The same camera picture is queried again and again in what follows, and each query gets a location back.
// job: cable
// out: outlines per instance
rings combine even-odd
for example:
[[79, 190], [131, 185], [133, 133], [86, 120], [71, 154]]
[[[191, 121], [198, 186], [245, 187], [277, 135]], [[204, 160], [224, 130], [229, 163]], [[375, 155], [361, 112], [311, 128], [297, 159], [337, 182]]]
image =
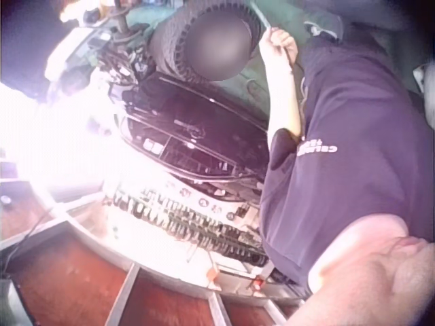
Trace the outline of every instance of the cable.
[[18, 251], [20, 246], [22, 246], [22, 244], [24, 242], [26, 242], [26, 240], [32, 235], [32, 233], [35, 231], [36, 227], [42, 222], [44, 217], [46, 217], [48, 214], [51, 213], [53, 208], [54, 208], [54, 206], [51, 207], [50, 209], [46, 210], [44, 212], [44, 214], [42, 214], [41, 217], [36, 221], [35, 225], [30, 229], [30, 231], [24, 236], [24, 238], [15, 245], [14, 249], [12, 249], [12, 251], [10, 252], [10, 254], [6, 258], [6, 262], [5, 262], [5, 265], [4, 265], [4, 267], [3, 267], [2, 271], [1, 271], [1, 275], [6, 273], [7, 266], [9, 265], [9, 262], [10, 262], [12, 256]]

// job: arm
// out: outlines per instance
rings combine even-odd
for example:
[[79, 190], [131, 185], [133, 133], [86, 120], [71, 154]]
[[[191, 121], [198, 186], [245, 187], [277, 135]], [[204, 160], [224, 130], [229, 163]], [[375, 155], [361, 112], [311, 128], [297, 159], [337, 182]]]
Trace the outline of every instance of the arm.
[[290, 35], [279, 29], [267, 30], [260, 42], [271, 97], [268, 145], [279, 129], [287, 129], [295, 139], [301, 134], [300, 115], [291, 65], [298, 49]]

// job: black tire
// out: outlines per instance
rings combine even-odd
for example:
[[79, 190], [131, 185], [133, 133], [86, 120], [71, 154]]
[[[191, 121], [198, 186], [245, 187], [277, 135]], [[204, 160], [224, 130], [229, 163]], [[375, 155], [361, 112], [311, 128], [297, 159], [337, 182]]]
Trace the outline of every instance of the black tire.
[[191, 83], [209, 80], [194, 71], [187, 59], [186, 39], [195, 20], [210, 12], [228, 12], [240, 18], [251, 32], [251, 53], [261, 35], [261, 24], [245, 0], [190, 0], [161, 22], [152, 37], [150, 51], [158, 67]]

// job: hand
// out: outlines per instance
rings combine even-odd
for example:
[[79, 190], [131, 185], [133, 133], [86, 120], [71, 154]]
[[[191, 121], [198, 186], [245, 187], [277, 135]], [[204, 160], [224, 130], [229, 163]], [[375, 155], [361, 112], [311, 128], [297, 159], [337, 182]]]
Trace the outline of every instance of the hand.
[[289, 69], [298, 55], [298, 46], [289, 33], [277, 27], [267, 29], [260, 41], [260, 53], [266, 68]]

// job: person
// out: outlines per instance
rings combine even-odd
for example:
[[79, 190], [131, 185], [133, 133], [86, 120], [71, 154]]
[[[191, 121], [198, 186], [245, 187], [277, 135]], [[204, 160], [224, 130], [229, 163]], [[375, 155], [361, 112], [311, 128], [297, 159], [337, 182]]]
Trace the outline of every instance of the person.
[[271, 96], [260, 233], [312, 293], [288, 325], [414, 325], [435, 293], [434, 133], [370, 35], [340, 18], [306, 27], [303, 117], [296, 42], [276, 28], [260, 41]]

